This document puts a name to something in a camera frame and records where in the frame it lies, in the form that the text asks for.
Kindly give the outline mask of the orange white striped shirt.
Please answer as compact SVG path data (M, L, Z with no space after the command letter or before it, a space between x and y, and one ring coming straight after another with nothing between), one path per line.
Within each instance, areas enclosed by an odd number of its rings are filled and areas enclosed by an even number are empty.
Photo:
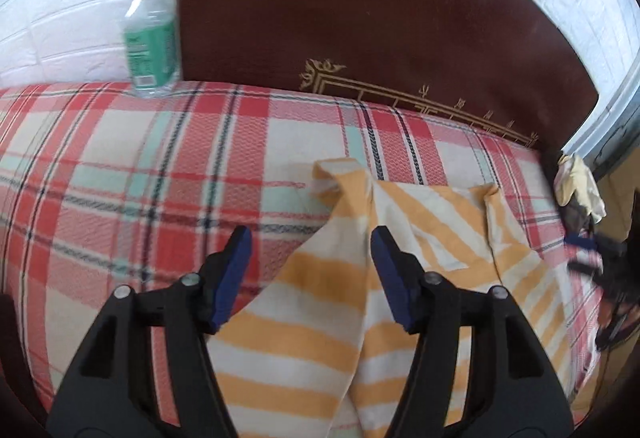
M564 281L530 247L499 187L381 181L351 158L318 161L312 176L328 221L207 345L241 436L324 437L342 406L364 436L386 431L416 339L393 320L375 271L378 226L459 288L506 288L573 389Z

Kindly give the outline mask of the dark brown garment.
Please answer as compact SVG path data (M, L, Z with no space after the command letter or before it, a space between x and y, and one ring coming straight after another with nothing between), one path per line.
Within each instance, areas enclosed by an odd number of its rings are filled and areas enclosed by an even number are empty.
M596 225L586 214L586 210L577 205L577 201L572 198L570 204L561 207L561 219L567 233L580 233L582 230L592 231Z

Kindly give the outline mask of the pale yellow cloth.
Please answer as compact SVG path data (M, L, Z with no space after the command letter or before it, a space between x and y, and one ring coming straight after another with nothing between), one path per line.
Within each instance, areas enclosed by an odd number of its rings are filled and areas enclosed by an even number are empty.
M556 202L565 207L574 198L577 205L584 208L591 220L598 224L606 216L605 202L589 167L578 154L561 155L558 166L553 179Z

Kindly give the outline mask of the red plaid bed sheet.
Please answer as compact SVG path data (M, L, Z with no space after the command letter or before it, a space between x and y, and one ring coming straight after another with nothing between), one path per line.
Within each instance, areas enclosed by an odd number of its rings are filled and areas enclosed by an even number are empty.
M499 187L529 245L564 281L574 397L598 363L600 297L573 251L539 156L465 124L341 98L184 83L141 99L125 84L1 94L1 286L36 393L52 406L119 285L166 288L250 229L232 317L329 219L314 164L351 158L381 181Z

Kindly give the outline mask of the dark brown headboard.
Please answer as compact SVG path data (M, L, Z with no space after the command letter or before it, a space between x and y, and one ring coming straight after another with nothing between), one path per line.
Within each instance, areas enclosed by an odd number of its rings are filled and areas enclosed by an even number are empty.
M178 0L182 72L453 118L541 149L598 101L532 0Z

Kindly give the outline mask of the green label water bottle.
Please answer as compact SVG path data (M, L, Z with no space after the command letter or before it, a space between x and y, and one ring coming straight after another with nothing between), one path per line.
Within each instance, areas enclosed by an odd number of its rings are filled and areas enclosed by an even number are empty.
M143 98L171 93L180 77L177 16L171 0L130 0L122 38L134 92Z

